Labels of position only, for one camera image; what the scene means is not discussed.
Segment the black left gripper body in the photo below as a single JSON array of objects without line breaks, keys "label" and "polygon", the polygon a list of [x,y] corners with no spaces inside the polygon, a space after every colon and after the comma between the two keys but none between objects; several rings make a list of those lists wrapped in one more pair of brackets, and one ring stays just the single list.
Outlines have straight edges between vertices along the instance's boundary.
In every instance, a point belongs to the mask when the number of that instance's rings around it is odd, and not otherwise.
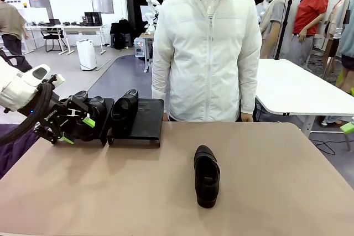
[{"label": "black left gripper body", "polygon": [[58,96],[52,96],[35,126],[35,133],[40,137],[74,137],[79,117],[79,99],[70,96],[60,100]]}]

